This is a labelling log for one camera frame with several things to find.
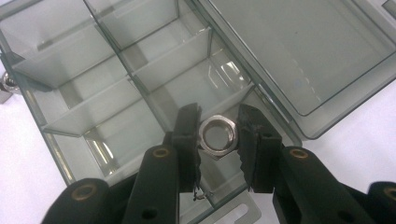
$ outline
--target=transparent lid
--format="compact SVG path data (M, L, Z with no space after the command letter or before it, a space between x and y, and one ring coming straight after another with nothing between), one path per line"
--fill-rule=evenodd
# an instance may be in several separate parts
M307 138L395 78L396 23L381 1L192 2Z

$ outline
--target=compartment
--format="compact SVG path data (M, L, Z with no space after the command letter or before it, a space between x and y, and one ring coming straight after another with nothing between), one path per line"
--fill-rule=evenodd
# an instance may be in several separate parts
M177 19L175 0L87 1L120 49Z
M18 56L15 71L51 88L113 54L82 2L41 1L1 21L0 28Z

